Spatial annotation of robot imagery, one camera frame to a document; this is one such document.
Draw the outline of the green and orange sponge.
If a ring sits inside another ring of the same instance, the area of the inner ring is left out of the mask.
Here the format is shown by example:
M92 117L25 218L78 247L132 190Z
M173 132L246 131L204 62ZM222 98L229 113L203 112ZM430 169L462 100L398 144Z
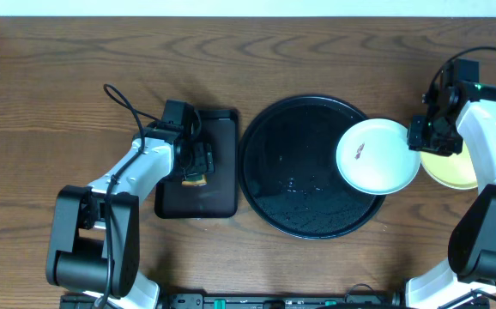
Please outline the green and orange sponge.
M205 174L193 174L186 176L182 182L182 186L188 186L188 187L197 187L197 186L204 186L207 184L207 178Z

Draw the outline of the yellow plate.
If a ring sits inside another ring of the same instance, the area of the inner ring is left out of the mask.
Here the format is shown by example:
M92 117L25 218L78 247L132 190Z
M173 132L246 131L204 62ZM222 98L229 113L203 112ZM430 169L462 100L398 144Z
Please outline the yellow plate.
M477 177L466 143L460 154L441 156L420 153L421 165L438 183L456 190L471 190L478 187Z

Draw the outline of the light green plate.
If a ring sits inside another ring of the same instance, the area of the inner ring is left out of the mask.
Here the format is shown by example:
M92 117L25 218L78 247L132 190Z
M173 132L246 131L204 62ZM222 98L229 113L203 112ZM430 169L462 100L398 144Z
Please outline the light green plate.
M350 127L336 146L337 169L358 191L372 195L397 192L417 175L420 154L408 148L408 130L385 118Z

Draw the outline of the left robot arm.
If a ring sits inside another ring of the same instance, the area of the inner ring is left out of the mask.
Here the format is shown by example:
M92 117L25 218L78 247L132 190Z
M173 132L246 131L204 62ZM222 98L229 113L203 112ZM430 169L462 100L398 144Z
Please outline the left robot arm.
M95 298L93 306L155 308L160 288L140 270L140 208L161 180L204 179L214 148L179 126L146 127L107 173L56 198L45 267L55 286Z

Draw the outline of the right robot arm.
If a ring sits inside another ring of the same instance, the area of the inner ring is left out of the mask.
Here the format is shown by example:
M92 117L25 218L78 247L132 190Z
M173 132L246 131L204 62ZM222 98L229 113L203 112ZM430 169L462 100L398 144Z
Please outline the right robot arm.
M454 228L445 261L410 279L404 304L411 308L455 308L496 294L496 87L456 82L432 88L424 117L408 129L408 145L436 155L467 148L478 196Z

